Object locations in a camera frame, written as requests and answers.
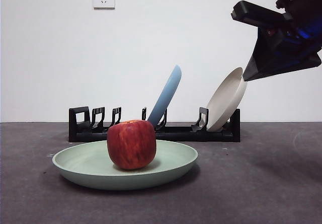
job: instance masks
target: beige plate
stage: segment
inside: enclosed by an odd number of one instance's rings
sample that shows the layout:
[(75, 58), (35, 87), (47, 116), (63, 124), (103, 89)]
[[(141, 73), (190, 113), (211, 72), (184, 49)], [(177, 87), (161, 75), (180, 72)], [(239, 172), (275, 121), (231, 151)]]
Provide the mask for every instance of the beige plate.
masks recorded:
[(76, 184), (104, 190), (133, 190), (161, 185), (187, 173), (198, 157), (187, 145), (156, 141), (154, 160), (139, 170), (125, 171), (109, 158), (106, 141), (76, 145), (55, 154), (62, 176)]
[(246, 86), (243, 69), (240, 67), (223, 80), (207, 105), (209, 109), (207, 131), (218, 131), (228, 121), (242, 100)]

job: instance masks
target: black dish rack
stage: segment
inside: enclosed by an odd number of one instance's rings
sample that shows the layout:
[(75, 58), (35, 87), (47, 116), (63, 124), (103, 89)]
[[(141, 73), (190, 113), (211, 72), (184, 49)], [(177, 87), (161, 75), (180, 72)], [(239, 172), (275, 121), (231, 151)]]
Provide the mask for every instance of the black dish rack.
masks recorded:
[[(109, 127), (120, 123), (121, 107), (112, 110), (112, 122), (104, 126), (105, 107), (92, 110), (92, 121), (88, 107), (77, 107), (69, 109), (69, 141), (70, 142), (92, 142), (107, 139)], [(84, 121), (77, 122), (76, 114), (84, 113)], [(96, 122), (96, 115), (101, 114), (102, 118)], [(217, 142), (240, 142), (240, 109), (236, 109), (218, 132), (207, 132), (209, 110), (199, 108), (199, 118), (189, 125), (188, 122), (176, 126), (167, 123), (167, 110), (163, 119), (155, 128), (156, 138), (169, 141), (217, 141)], [(202, 123), (202, 115), (205, 115), (205, 122)], [(142, 120), (146, 119), (146, 107), (142, 109)]]

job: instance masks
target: plate rim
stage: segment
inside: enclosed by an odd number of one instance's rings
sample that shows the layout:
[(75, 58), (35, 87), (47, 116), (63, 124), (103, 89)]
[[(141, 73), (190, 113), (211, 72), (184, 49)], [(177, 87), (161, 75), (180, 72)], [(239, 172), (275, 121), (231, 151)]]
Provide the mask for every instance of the plate rim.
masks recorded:
[(89, 175), (89, 176), (98, 176), (98, 177), (129, 177), (129, 176), (143, 176), (143, 175), (152, 175), (152, 174), (159, 174), (159, 173), (163, 173), (163, 172), (168, 172), (168, 171), (172, 171), (172, 170), (176, 170), (176, 169), (179, 169), (179, 168), (182, 168), (184, 166), (187, 166), (193, 162), (195, 162), (198, 158), (198, 152), (191, 146), (188, 146), (186, 144), (183, 144), (183, 143), (180, 143), (180, 142), (174, 142), (174, 141), (168, 141), (168, 140), (162, 140), (162, 139), (156, 139), (156, 141), (164, 141), (164, 142), (171, 142), (171, 143), (175, 143), (175, 144), (179, 144), (179, 145), (183, 145), (184, 147), (187, 147), (187, 148), (190, 148), (194, 153), (194, 157), (189, 160), (187, 163), (183, 164), (183, 165), (180, 165), (178, 167), (175, 167), (175, 168), (171, 168), (171, 169), (168, 169), (168, 170), (163, 170), (163, 171), (157, 171), (157, 172), (151, 172), (151, 171), (148, 171), (148, 172), (144, 172), (144, 173), (140, 173), (140, 172), (136, 172), (136, 173), (120, 173), (120, 174), (111, 174), (111, 175), (106, 175), (106, 174), (91, 174), (91, 173), (82, 173), (82, 172), (77, 172), (77, 171), (72, 171), (72, 170), (69, 170), (65, 167), (63, 167), (62, 165), (60, 165), (59, 163), (57, 163), (56, 161), (56, 157), (66, 151), (66, 150), (69, 150), (71, 148), (74, 148), (74, 147), (78, 147), (80, 145), (87, 145), (87, 144), (93, 144), (93, 143), (98, 143), (98, 142), (107, 142), (106, 140), (102, 140), (102, 141), (94, 141), (94, 142), (86, 142), (86, 143), (81, 143), (81, 144), (78, 144), (78, 145), (75, 145), (75, 146), (71, 146), (71, 147), (68, 147), (68, 148), (65, 148), (59, 152), (57, 152), (53, 157), (52, 157), (52, 162), (54, 164), (54, 166), (56, 166), (57, 168), (59, 168), (59, 170), (64, 170), (64, 171), (67, 171), (67, 172), (70, 172), (70, 173), (74, 173), (74, 174), (80, 174), (80, 175)]

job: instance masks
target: blue plate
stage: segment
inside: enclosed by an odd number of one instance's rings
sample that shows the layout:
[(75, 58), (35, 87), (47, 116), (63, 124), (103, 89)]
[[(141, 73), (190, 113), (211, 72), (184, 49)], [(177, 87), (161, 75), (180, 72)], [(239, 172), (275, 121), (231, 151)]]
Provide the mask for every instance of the blue plate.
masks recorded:
[(161, 120), (165, 110), (167, 109), (173, 95), (177, 90), (180, 80), (181, 69), (178, 65), (176, 65), (148, 118), (148, 121), (152, 123), (153, 127), (156, 127)]

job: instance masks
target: light green plate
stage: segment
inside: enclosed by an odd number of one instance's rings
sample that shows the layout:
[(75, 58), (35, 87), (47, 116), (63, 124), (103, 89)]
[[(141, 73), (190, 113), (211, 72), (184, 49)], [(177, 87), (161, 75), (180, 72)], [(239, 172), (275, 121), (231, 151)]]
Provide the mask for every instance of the light green plate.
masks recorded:
[(133, 190), (165, 184), (187, 173), (198, 157), (187, 145), (156, 141), (154, 160), (142, 169), (125, 171), (111, 161), (106, 141), (69, 147), (52, 161), (63, 177), (76, 184), (103, 190)]

